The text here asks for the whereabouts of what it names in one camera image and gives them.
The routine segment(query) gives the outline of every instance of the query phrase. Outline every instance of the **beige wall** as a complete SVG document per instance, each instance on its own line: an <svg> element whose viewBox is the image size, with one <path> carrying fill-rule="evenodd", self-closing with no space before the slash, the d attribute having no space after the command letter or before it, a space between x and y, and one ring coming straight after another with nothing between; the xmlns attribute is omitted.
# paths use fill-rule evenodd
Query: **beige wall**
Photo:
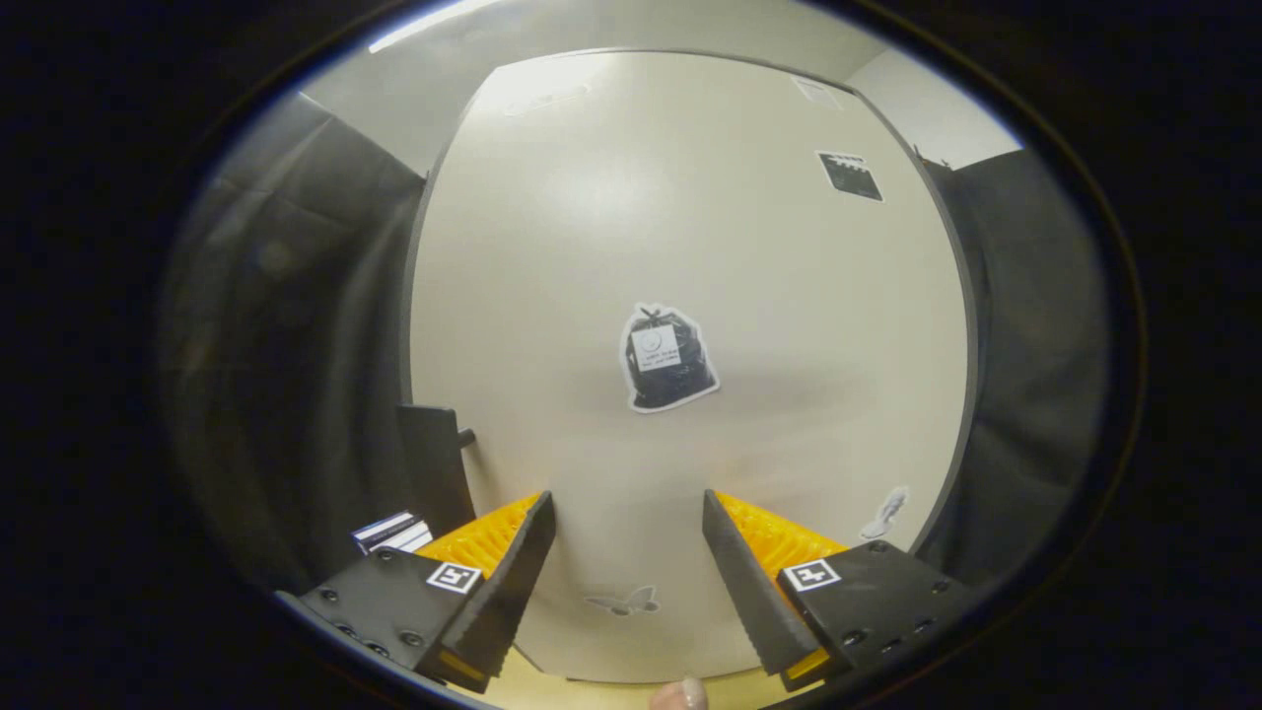
<svg viewBox="0 0 1262 710"><path fill-rule="evenodd" d="M304 92L425 174L496 67L601 47L742 54L835 81L885 48L787 0L501 0L376 54L356 50Z"/></svg>
<svg viewBox="0 0 1262 710"><path fill-rule="evenodd" d="M958 169L1021 148L972 96L897 49L881 52L846 83L930 160Z"/></svg>
<svg viewBox="0 0 1262 710"><path fill-rule="evenodd" d="M531 96L574 98L519 112ZM854 96L712 57L587 54L492 74L447 153L419 238L413 397L478 433L480 513L550 489L557 542L517 644L618 682L757 665L700 535L714 488L843 545L886 496L909 549L948 475L969 375L940 214ZM833 188L862 155L885 201ZM637 301L700 324L722 388L627 406ZM655 585L656 614L586 597Z"/></svg>

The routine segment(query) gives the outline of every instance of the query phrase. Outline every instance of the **black square sticker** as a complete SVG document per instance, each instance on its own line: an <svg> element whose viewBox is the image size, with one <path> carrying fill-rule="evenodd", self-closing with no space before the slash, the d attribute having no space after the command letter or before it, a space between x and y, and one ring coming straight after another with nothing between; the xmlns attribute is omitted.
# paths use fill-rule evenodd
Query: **black square sticker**
<svg viewBox="0 0 1262 710"><path fill-rule="evenodd" d="M824 164L824 173L828 174L828 180L833 183L834 188L840 192L849 192L851 194L876 199L877 202L885 202L867 160L849 153L827 153L820 150L815 154L819 155L819 161Z"/></svg>

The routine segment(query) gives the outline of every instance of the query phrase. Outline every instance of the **sticker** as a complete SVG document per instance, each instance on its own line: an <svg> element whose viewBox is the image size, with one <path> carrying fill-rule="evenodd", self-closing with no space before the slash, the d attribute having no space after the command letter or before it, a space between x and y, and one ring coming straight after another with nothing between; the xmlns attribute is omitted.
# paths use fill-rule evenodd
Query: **sticker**
<svg viewBox="0 0 1262 710"><path fill-rule="evenodd" d="M608 597L584 597L583 602L607 609L615 617L630 617L632 614L655 614L661 605L652 597L658 593L655 586L641 586L631 593L626 599L612 599Z"/></svg>
<svg viewBox="0 0 1262 710"><path fill-rule="evenodd" d="M834 573L828 562L823 560L785 567L785 574L789 575L789 581L798 591L806 591L842 581L842 576Z"/></svg>
<svg viewBox="0 0 1262 710"><path fill-rule="evenodd" d="M635 412L671 410L718 390L702 328L678 308L636 303L620 342Z"/></svg>
<svg viewBox="0 0 1262 710"><path fill-rule="evenodd" d="M871 523L863 526L859 531L859 537L863 540L876 540L885 533L890 532L893 527L893 517L899 515L899 509L907 503L907 498L911 496L911 489L905 486L890 492L886 497L885 503L876 512L876 520Z"/></svg>
<svg viewBox="0 0 1262 710"><path fill-rule="evenodd" d="M824 174L828 175L828 180L833 187L842 192L885 202L867 160L848 153L817 150L815 154L819 155L819 161L824 164Z"/></svg>
<svg viewBox="0 0 1262 710"><path fill-rule="evenodd" d="M837 97L827 86L798 76L793 77L793 82L798 84L798 91L801 91L801 95L811 102L828 106L834 111L842 110L842 105L837 102Z"/></svg>
<svg viewBox="0 0 1262 710"><path fill-rule="evenodd" d="M683 363L674 325L632 332L631 342L635 344L636 370L641 373Z"/></svg>
<svg viewBox="0 0 1262 710"><path fill-rule="evenodd" d="M443 565L434 570L434 574L429 575L429 579L425 581L439 589L445 589L457 594L468 594L473 583L476 583L481 576L482 570L476 567L466 567L464 565L457 565L454 562L443 562Z"/></svg>

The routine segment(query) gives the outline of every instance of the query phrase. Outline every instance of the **black bracket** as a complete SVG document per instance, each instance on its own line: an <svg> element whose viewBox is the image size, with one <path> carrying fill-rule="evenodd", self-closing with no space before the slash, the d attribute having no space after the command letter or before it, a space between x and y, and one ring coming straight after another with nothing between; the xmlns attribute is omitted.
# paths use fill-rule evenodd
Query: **black bracket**
<svg viewBox="0 0 1262 710"><path fill-rule="evenodd" d="M469 497L461 450L477 438L456 425L456 411L445 407L400 405L396 411L408 472L424 482L425 503L419 511L435 538L477 516Z"/></svg>
<svg viewBox="0 0 1262 710"><path fill-rule="evenodd" d="M452 584L434 584L439 579ZM438 560L379 547L304 594L302 602L371 651L419 671L481 586L477 570L445 567Z"/></svg>
<svg viewBox="0 0 1262 710"><path fill-rule="evenodd" d="M318 617L418 673L475 692L500 675L557 533L544 492L495 573L379 547L302 597Z"/></svg>
<svg viewBox="0 0 1262 710"><path fill-rule="evenodd" d="M786 567L776 583L829 656L851 668L887 663L930 643L964 614L970 597L883 541Z"/></svg>

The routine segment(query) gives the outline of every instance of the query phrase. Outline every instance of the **white wall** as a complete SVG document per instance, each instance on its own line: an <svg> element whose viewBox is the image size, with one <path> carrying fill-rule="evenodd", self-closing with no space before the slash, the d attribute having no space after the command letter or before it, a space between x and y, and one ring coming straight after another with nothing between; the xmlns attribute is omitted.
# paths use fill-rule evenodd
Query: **white wall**
<svg viewBox="0 0 1262 710"><path fill-rule="evenodd" d="M864 96L920 154L952 168L1021 144L973 98L911 57L886 49L846 83Z"/></svg>
<svg viewBox="0 0 1262 710"><path fill-rule="evenodd" d="M607 47L737 54L833 81L885 49L875 37L790 0L502 0L376 54L360 49L304 92L425 174L496 67Z"/></svg>

